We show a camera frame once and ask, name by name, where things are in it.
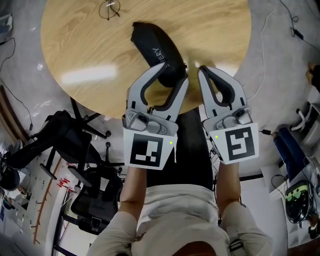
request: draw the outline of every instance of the wooden tabletop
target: wooden tabletop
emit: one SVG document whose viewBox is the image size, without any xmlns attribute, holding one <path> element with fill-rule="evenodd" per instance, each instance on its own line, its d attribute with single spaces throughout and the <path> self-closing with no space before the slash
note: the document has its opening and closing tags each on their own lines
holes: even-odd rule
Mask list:
<svg viewBox="0 0 320 256">
<path fill-rule="evenodd" d="M 85 107 L 120 119 L 127 89 L 149 66 L 131 42 L 133 22 L 161 27 L 188 66 L 190 84 L 181 113 L 202 103 L 198 67 L 234 75 L 251 35 L 247 0 L 119 0 L 119 15 L 99 16 L 105 0 L 47 0 L 41 45 L 50 72 L 61 88 Z M 150 106 L 162 105 L 170 88 L 155 82 Z"/>
</svg>

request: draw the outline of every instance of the concrete floor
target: concrete floor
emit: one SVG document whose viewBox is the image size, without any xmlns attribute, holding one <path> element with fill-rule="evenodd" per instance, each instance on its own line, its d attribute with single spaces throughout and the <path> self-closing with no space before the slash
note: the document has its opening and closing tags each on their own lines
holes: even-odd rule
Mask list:
<svg viewBox="0 0 320 256">
<path fill-rule="evenodd" d="M 283 0 L 294 15 L 299 16 L 296 28 L 305 40 L 320 48 L 320 20 L 316 19 L 307 6 L 306 0 Z M 299 38 L 292 38 L 291 21 L 286 9 L 279 0 L 248 0 L 251 11 L 251 40 L 246 58 L 235 78 L 240 81 L 247 98 L 252 96 L 263 80 L 263 59 L 261 31 L 265 18 L 268 18 L 262 35 L 264 46 L 265 79 L 254 98 L 249 100 L 252 118 L 261 129 L 274 131 L 280 124 L 291 124 L 298 117 L 296 108 L 303 108 L 307 102 L 310 86 L 305 73 L 308 62 L 320 62 L 320 54 Z M 319 15 L 313 0 L 308 0 Z M 12 92 L 24 102 L 31 112 L 33 131 L 42 126 L 48 115 L 58 110 L 72 113 L 69 96 L 56 83 L 44 61 L 41 50 L 40 27 L 46 0 L 2 0 L 0 14 L 11 12 L 14 29 L 8 38 L 14 37 L 16 49 L 14 56 L 6 61 L 1 71 L 1 78 Z M 0 46 L 0 62 L 10 56 L 13 42 Z M 30 120 L 28 112 L 9 93 L 13 109 L 28 130 Z M 91 113 L 82 107 L 82 113 Z M 91 124 L 105 132 L 110 130 L 112 136 L 110 159 L 123 160 L 122 123 L 120 120 L 104 120 L 101 116 Z M 103 154 L 105 141 L 93 140 L 92 143 Z M 278 163 L 280 156 L 270 137 L 260 135 L 260 157 L 240 164 L 240 175 L 247 176 L 260 173 L 263 166 Z"/>
</svg>

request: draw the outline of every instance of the black chair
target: black chair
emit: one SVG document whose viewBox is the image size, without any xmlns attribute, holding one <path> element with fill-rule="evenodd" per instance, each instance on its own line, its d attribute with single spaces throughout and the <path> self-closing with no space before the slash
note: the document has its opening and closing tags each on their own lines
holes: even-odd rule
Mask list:
<svg viewBox="0 0 320 256">
<path fill-rule="evenodd" d="M 85 178 L 92 184 L 83 185 L 71 205 L 71 211 L 78 215 L 78 227 L 88 233 L 98 235 L 110 223 L 118 211 L 118 200 L 123 188 L 117 172 L 103 166 L 88 168 Z M 101 190 L 101 178 L 109 180 L 105 190 Z"/>
<path fill-rule="evenodd" d="M 60 156 L 71 164 L 78 164 L 77 168 L 69 166 L 69 171 L 86 186 L 91 184 L 83 176 L 86 163 L 97 164 L 98 166 L 116 167 L 124 163 L 110 163 L 108 159 L 110 143 L 106 143 L 106 159 L 103 161 L 97 150 L 91 145 L 92 135 L 84 132 L 89 131 L 102 138 L 111 135 L 107 131 L 106 135 L 98 132 L 88 125 L 88 122 L 99 116 L 93 114 L 84 119 L 81 118 L 76 102 L 71 99 L 76 118 L 72 118 L 68 112 L 57 111 L 54 115 L 49 115 L 45 120 L 40 132 L 32 136 L 36 139 L 13 155 L 6 157 L 6 165 L 14 170 L 26 167 L 36 156 L 48 148 L 52 148 L 46 165 L 40 164 L 41 168 L 54 180 L 57 178 L 51 173 L 56 151 Z"/>
</svg>

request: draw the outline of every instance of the white shirt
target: white shirt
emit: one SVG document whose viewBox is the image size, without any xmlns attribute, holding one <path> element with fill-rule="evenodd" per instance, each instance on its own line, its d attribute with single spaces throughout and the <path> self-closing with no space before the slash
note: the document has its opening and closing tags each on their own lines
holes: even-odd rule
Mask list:
<svg viewBox="0 0 320 256">
<path fill-rule="evenodd" d="M 139 223 L 118 212 L 91 245 L 87 256 L 172 256 L 188 243 L 204 241 L 217 256 L 229 256 L 226 230 L 235 228 L 248 255 L 270 256 L 272 240 L 256 225 L 248 208 L 238 202 L 225 209 L 218 227 L 214 193 L 190 184 L 147 188 Z"/>
</svg>

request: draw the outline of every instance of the black bag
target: black bag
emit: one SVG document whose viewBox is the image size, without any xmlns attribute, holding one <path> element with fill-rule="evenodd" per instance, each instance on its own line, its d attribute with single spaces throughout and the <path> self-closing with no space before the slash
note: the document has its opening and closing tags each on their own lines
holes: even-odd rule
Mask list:
<svg viewBox="0 0 320 256">
<path fill-rule="evenodd" d="M 154 24 L 134 22 L 133 27 L 131 41 L 149 66 L 153 67 L 161 62 L 168 65 L 159 76 L 159 82 L 165 87 L 174 87 L 185 77 L 187 68 L 174 42 Z"/>
</svg>

